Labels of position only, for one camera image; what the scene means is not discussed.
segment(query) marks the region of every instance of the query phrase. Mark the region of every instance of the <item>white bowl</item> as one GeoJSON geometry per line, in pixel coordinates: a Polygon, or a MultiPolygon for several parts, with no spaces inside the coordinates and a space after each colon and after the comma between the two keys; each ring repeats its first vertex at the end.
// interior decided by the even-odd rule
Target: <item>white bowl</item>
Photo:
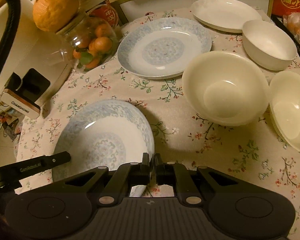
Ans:
{"type": "Polygon", "coordinates": [[[274,24],[262,20],[248,21],[243,25],[242,42],[249,57],[270,70],[287,68],[297,56],[292,39],[274,24]]]}
{"type": "Polygon", "coordinates": [[[260,68],[232,52],[194,58],[182,75],[182,89],[198,114],[220,125],[247,124],[269,103],[269,85],[260,68]]]}
{"type": "Polygon", "coordinates": [[[277,132],[300,152],[300,75],[282,71],[270,83],[270,108],[277,132]]]}

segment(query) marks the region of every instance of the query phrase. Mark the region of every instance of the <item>blue and white plate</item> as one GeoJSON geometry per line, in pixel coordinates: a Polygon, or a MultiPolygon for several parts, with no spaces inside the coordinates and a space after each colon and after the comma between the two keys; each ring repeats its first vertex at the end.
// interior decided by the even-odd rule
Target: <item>blue and white plate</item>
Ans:
{"type": "Polygon", "coordinates": [[[129,33],[118,48],[122,67],[148,79],[176,77],[199,54],[210,51],[207,28],[184,18],[148,22],[129,33]]]}
{"type": "MultiPolygon", "coordinates": [[[[154,138],[145,116],[135,106],[119,100],[103,100],[85,107],[61,133],[54,154],[67,151],[71,161],[52,169],[53,181],[62,180],[98,166],[116,170],[123,163],[151,159],[154,138]]],[[[140,196],[145,186],[133,187],[130,196],[140,196]]]]}

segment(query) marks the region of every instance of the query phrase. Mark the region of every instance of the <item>white plate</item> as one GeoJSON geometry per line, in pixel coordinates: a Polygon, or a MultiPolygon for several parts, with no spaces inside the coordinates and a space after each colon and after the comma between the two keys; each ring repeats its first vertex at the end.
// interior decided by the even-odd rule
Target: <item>white plate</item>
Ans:
{"type": "MultiPolygon", "coordinates": [[[[93,103],[75,115],[61,133],[54,154],[67,151],[71,161],[52,169],[53,181],[69,178],[98,166],[116,170],[123,163],[151,159],[154,138],[145,116],[135,106],[119,100],[93,103]]],[[[145,186],[132,189],[141,196],[145,186]]]]}
{"type": "Polygon", "coordinates": [[[223,32],[241,33],[245,22],[262,20],[255,9],[237,0],[198,0],[191,11],[203,24],[223,32]]]}
{"type": "Polygon", "coordinates": [[[164,79],[181,75],[194,57],[211,46],[208,30],[198,22],[163,18],[129,33],[119,45],[118,60],[139,77],[164,79]]]}

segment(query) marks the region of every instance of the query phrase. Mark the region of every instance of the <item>tablecloth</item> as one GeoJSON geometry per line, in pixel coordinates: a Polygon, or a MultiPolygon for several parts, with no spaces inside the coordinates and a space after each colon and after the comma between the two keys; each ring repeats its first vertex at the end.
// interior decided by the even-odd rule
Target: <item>tablecloth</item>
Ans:
{"type": "MultiPolygon", "coordinates": [[[[270,21],[264,12],[260,14],[270,21]]],[[[188,8],[156,13],[127,24],[122,29],[123,34],[162,17],[194,19],[188,8]]],[[[209,30],[212,50],[232,51],[247,57],[241,35],[209,30]]],[[[296,57],[286,70],[300,74],[300,58],[296,57]]],[[[266,69],[262,71],[269,81],[275,75],[266,69]]],[[[58,93],[45,104],[38,119],[24,119],[17,161],[51,155],[69,120],[88,104],[103,99],[125,100],[143,112],[152,127],[156,152],[161,154],[163,161],[182,163],[188,169],[209,166],[286,196],[296,209],[289,237],[300,240],[300,152],[276,134],[269,110],[249,125],[215,124],[189,106],[183,96],[181,77],[139,78],[125,71],[117,56],[86,74],[73,71],[58,93]]],[[[16,192],[51,182],[48,170],[23,179],[23,187],[16,192]]],[[[145,197],[171,195],[171,187],[158,187],[153,180],[144,193],[145,197]]]]}

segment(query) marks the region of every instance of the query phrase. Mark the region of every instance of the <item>changhong logo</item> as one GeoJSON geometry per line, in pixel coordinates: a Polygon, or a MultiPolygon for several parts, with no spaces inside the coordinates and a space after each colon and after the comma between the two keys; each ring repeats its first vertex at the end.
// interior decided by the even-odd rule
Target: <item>changhong logo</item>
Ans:
{"type": "Polygon", "coordinates": [[[21,168],[20,171],[21,172],[29,171],[31,169],[34,169],[34,168],[37,168],[37,167],[40,167],[40,166],[41,166],[41,163],[38,163],[38,164],[35,164],[35,165],[32,165],[32,166],[28,166],[26,168],[21,168]]]}
{"type": "Polygon", "coordinates": [[[20,108],[22,111],[25,111],[26,113],[29,113],[29,111],[25,108],[23,108],[22,106],[19,106],[17,103],[15,103],[14,101],[11,102],[11,104],[13,104],[14,106],[16,106],[17,108],[20,108]]]}

